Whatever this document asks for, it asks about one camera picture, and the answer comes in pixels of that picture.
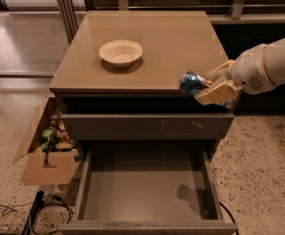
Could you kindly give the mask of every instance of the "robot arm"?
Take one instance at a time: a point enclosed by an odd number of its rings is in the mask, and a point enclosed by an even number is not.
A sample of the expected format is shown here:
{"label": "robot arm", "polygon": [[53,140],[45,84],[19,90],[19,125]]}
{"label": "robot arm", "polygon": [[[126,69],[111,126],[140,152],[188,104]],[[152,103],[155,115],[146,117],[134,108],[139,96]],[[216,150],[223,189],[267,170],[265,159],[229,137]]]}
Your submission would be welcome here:
{"label": "robot arm", "polygon": [[274,90],[285,83],[285,38],[245,51],[235,61],[211,71],[207,78],[215,85],[196,95],[204,105],[234,99],[241,89],[252,95]]}

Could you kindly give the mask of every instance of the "speckled floor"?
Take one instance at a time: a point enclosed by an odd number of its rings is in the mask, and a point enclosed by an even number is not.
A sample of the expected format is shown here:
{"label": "speckled floor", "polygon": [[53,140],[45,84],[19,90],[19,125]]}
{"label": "speckled floor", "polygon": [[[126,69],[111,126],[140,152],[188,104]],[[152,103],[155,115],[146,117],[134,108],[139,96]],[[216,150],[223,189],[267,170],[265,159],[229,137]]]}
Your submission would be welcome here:
{"label": "speckled floor", "polygon": [[[55,71],[67,50],[58,14],[0,13],[0,71]],[[0,204],[23,205],[36,192],[59,195],[72,207],[78,181],[66,186],[24,186],[26,157],[12,164],[34,108],[48,95],[50,79],[0,78]],[[212,161],[219,199],[242,235],[285,235],[285,117],[236,117]],[[4,214],[0,233],[19,234],[31,204]],[[36,231],[68,220],[61,208],[43,211]]]}

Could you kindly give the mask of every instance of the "closed drawer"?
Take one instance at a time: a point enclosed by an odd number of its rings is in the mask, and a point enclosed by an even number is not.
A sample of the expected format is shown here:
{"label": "closed drawer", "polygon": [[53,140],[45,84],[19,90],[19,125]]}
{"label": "closed drawer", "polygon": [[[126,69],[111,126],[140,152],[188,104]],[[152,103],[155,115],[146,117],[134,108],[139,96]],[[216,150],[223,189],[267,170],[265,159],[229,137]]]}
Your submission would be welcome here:
{"label": "closed drawer", "polygon": [[229,235],[204,141],[90,143],[64,234]]}
{"label": "closed drawer", "polygon": [[232,114],[62,115],[72,139],[220,139]]}

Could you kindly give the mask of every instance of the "cardboard box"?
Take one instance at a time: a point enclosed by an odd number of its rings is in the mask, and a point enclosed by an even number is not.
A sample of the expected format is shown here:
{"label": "cardboard box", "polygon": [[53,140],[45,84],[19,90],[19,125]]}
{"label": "cardboard box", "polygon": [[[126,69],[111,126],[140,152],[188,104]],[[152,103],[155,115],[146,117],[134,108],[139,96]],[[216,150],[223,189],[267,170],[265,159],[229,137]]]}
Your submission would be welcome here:
{"label": "cardboard box", "polygon": [[56,111],[55,97],[50,96],[34,111],[32,119],[24,133],[13,164],[28,155],[24,170],[24,185],[68,184],[71,182],[80,164],[77,150],[63,153],[32,153],[32,151],[45,143],[42,132],[50,126],[50,116]]}

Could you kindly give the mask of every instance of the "white bowl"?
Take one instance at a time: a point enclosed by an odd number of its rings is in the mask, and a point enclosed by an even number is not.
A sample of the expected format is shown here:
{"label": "white bowl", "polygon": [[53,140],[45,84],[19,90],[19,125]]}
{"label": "white bowl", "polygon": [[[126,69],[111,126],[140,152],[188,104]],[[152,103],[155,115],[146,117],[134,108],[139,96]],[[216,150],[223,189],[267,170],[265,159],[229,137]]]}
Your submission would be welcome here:
{"label": "white bowl", "polygon": [[116,40],[104,44],[100,49],[100,57],[114,67],[130,66],[142,56],[140,44],[129,40]]}

